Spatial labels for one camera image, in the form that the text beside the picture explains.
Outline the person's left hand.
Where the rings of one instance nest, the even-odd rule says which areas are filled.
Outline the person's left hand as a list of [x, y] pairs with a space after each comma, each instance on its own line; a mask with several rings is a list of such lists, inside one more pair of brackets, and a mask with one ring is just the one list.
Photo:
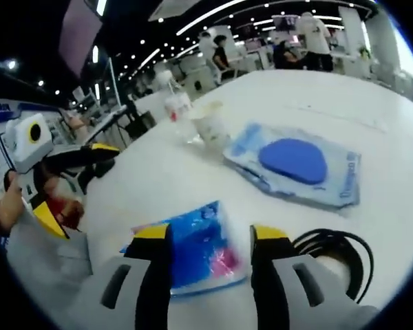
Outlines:
[[5, 192], [0, 199], [0, 237], [8, 237], [25, 209], [15, 170], [10, 169], [5, 173], [3, 187]]

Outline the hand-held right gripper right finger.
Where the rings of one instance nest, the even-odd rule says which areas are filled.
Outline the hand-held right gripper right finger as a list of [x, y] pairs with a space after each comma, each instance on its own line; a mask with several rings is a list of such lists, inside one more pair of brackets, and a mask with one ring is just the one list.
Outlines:
[[378, 315], [333, 271], [300, 254], [285, 232], [252, 225], [250, 233], [258, 329], [365, 329]]

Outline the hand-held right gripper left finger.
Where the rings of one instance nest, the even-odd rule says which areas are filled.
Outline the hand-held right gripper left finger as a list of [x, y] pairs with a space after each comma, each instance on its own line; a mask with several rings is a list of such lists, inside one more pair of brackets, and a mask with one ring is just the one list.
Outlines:
[[167, 329], [172, 238], [167, 223], [143, 228], [86, 279], [68, 310], [77, 329]]

